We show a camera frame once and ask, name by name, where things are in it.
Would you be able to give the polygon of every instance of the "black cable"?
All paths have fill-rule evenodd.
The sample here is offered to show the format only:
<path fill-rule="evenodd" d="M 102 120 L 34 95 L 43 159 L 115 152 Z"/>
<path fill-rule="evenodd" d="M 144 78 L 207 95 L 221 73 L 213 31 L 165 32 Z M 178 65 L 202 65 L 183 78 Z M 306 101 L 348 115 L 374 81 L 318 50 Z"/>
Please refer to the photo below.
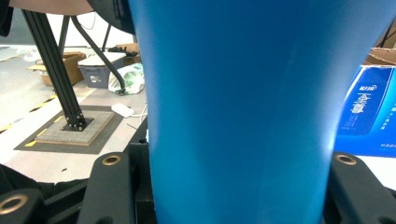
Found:
<path fill-rule="evenodd" d="M 92 27 L 91 28 L 87 28 L 87 27 L 85 27 L 84 25 L 82 25 L 81 23 L 79 24 L 82 28 L 84 28 L 84 29 L 86 29 L 86 30 L 92 30 L 93 29 L 93 26 L 95 25 L 95 22 L 96 22 L 96 12 L 93 12 L 94 14 L 93 14 L 93 24 L 92 24 Z"/>
<path fill-rule="evenodd" d="M 381 41 L 381 43 L 379 43 L 377 46 L 375 46 L 376 48 L 379 48 L 379 46 L 381 46 L 382 43 L 385 44 L 385 41 L 387 41 L 389 38 L 391 38 L 393 35 L 396 34 L 396 31 L 394 31 L 391 35 L 387 36 L 387 38 L 385 38 L 384 40 Z"/>

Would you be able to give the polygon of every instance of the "white cable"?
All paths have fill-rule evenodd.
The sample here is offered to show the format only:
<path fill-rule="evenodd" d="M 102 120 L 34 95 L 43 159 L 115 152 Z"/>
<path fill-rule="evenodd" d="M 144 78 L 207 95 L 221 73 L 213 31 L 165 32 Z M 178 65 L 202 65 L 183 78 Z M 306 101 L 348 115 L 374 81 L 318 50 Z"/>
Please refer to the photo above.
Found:
<path fill-rule="evenodd" d="M 145 114 L 146 109 L 148 108 L 148 104 L 145 104 L 145 107 L 143 107 L 142 113 L 140 114 L 140 123 L 142 123 L 142 118 L 143 116 L 146 116 L 148 113 Z"/>

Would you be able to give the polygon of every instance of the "concrete floor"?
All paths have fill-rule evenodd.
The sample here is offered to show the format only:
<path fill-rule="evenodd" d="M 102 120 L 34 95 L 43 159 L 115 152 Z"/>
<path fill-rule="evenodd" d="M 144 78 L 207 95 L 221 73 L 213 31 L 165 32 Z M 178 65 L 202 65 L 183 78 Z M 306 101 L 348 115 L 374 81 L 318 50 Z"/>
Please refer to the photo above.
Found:
<path fill-rule="evenodd" d="M 23 60 L 19 52 L 26 46 L 2 46 L 0 48 L 0 128 L 12 124 L 5 132 L 0 133 L 0 162 L 37 181 L 59 182 L 90 175 L 94 160 L 108 152 L 123 151 L 138 127 L 139 118 L 124 119 L 116 131 L 107 140 L 98 155 L 75 153 L 50 153 L 18 151 L 14 148 L 36 131 L 54 115 L 62 111 L 57 99 L 46 103 L 33 113 L 30 110 L 48 100 L 54 91 L 45 86 L 38 72 L 27 70 L 35 64 Z M 90 53 L 90 49 L 79 49 Z M 146 94 L 119 96 L 107 89 L 88 88 L 85 81 L 74 86 L 80 105 L 112 106 L 122 103 L 130 106 L 140 114 L 146 104 Z"/>

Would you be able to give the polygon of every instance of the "gray container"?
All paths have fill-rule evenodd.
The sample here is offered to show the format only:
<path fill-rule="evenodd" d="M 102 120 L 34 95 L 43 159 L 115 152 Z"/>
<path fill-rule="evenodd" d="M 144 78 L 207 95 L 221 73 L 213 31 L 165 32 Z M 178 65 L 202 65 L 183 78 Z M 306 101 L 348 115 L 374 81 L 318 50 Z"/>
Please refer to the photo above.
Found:
<path fill-rule="evenodd" d="M 124 53 L 106 52 L 105 56 L 113 63 L 116 69 L 123 67 Z M 99 56 L 95 55 L 78 62 L 78 68 L 81 70 L 81 74 L 84 76 L 84 80 L 88 87 L 100 89 L 108 88 L 110 69 L 103 63 Z"/>

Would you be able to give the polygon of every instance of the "blue plastic tube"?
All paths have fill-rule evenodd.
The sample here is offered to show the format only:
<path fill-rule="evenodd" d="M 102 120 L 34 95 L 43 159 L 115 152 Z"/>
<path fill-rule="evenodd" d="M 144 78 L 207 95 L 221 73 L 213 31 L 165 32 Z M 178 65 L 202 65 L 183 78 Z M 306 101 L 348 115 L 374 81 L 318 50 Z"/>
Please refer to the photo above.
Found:
<path fill-rule="evenodd" d="M 319 223 L 348 85 L 393 0 L 130 0 L 160 224 Z"/>

